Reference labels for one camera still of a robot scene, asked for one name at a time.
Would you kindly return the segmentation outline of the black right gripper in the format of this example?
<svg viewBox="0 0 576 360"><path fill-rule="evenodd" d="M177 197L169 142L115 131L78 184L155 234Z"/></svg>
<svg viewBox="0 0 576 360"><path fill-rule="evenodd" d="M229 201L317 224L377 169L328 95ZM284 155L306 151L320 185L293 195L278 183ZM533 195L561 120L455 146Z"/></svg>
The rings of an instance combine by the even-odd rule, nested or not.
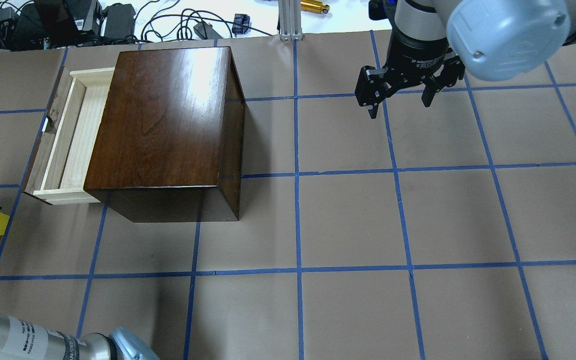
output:
<svg viewBox="0 0 576 360"><path fill-rule="evenodd" d="M359 69L354 95L372 120L382 102L397 91L423 85L422 104L429 108L435 96L452 88L466 75L466 66L446 37L433 40L391 35L382 68Z"/></svg>

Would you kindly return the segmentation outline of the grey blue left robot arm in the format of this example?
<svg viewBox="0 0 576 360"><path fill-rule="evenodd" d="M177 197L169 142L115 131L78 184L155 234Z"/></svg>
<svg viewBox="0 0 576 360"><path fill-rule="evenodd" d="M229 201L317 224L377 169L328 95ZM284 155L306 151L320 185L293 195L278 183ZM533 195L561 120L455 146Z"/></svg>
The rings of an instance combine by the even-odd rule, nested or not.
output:
<svg viewBox="0 0 576 360"><path fill-rule="evenodd" d="M0 313L0 360L158 360L135 333L121 326L109 335L83 337Z"/></svg>

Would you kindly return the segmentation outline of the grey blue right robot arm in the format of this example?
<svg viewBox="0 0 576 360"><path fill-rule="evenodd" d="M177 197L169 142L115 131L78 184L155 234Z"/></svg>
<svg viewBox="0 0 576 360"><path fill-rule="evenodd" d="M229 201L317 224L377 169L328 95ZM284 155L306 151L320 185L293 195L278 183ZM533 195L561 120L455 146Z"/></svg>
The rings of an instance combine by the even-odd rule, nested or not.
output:
<svg viewBox="0 0 576 360"><path fill-rule="evenodd" d="M429 107L466 73L510 80L576 44L576 0L371 0L391 25L384 64L363 66L354 95L370 118L396 92L423 86Z"/></svg>

